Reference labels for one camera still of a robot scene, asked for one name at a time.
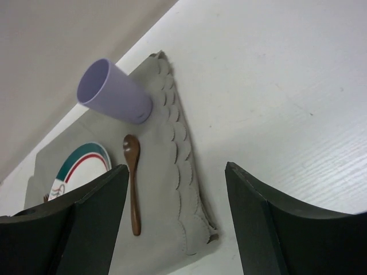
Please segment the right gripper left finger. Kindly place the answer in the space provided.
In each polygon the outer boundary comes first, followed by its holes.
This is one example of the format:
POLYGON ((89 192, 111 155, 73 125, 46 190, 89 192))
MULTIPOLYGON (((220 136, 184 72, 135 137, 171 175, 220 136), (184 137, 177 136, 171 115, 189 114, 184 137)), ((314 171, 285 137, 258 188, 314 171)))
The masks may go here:
POLYGON ((108 274, 127 196, 118 165, 49 202, 1 217, 1 274, 108 274))

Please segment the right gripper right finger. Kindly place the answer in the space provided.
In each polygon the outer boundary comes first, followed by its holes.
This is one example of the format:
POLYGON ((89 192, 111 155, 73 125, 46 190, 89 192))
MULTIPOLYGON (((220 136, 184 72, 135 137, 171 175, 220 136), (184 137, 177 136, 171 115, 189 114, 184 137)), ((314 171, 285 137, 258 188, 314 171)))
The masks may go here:
POLYGON ((323 209, 225 168, 244 274, 365 274, 366 214, 323 209))

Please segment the white plate green red rim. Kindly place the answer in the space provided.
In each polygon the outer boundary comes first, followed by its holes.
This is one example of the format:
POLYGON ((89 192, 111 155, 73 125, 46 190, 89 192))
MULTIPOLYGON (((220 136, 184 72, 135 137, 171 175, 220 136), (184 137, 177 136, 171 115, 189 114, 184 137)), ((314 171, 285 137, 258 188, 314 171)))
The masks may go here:
POLYGON ((48 201, 71 192, 112 168, 106 149, 96 142, 76 148, 60 167, 48 194, 48 201))

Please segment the grey cloth placemat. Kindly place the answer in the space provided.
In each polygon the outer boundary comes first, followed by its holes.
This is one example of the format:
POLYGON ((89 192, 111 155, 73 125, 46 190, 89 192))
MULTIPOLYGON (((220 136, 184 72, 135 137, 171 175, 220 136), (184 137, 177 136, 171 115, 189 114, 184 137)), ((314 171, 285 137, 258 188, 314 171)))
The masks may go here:
POLYGON ((111 274, 166 274, 196 260, 216 229, 208 220, 198 187, 184 111, 164 52, 148 56, 131 74, 153 101, 153 111, 135 125, 86 111, 37 155, 25 208, 39 205, 67 157, 88 142, 101 144, 113 164, 125 164, 123 138, 140 142, 136 172, 142 231, 132 234, 126 205, 112 256, 111 274))

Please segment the brown wooden spoon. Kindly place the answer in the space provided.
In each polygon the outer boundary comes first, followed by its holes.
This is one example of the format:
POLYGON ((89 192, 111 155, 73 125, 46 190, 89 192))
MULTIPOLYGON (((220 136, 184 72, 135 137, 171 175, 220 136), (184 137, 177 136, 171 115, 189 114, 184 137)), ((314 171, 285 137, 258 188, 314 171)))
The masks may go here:
POLYGON ((131 227, 134 236, 141 234, 141 219, 136 191, 136 169, 140 156, 140 143, 136 136, 128 134, 123 139, 124 157, 130 173, 131 227))

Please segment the lilac plastic cup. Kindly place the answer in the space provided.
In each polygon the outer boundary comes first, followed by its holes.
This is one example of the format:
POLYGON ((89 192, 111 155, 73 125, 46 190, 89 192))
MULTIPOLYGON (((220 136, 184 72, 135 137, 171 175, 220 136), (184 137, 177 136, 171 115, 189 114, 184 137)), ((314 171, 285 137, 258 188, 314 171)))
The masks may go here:
POLYGON ((153 110, 144 88, 106 58, 95 61, 85 71, 76 95, 81 105, 133 124, 145 122, 153 110))

